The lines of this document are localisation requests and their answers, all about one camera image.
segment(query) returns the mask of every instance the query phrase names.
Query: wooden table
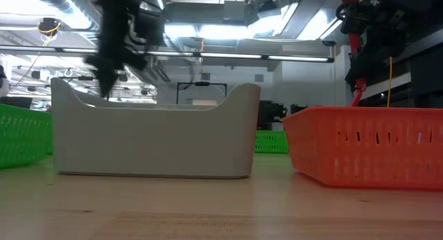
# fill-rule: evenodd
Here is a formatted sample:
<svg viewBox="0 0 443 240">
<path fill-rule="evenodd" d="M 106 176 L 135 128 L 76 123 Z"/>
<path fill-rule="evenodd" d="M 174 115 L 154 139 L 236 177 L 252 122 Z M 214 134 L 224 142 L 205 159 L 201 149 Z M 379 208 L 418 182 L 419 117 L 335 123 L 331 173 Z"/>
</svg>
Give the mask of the wooden table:
<svg viewBox="0 0 443 240">
<path fill-rule="evenodd" d="M 0 171 L 1 240 L 442 238 L 443 192 L 326 188 L 287 156 L 242 180 Z"/>
</svg>

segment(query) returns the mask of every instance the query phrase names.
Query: ceiling duct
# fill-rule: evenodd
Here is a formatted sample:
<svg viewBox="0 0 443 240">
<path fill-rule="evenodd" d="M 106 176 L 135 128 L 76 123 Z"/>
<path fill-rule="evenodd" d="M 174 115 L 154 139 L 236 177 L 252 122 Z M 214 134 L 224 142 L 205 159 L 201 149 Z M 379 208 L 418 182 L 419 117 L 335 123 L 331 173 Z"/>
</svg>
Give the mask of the ceiling duct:
<svg viewBox="0 0 443 240">
<path fill-rule="evenodd" d="M 62 21 L 73 29 L 88 29 L 91 32 L 80 33 L 96 43 L 95 30 L 100 27 L 101 14 L 88 0 L 40 0 L 48 6 L 57 8 L 62 13 Z"/>
</svg>

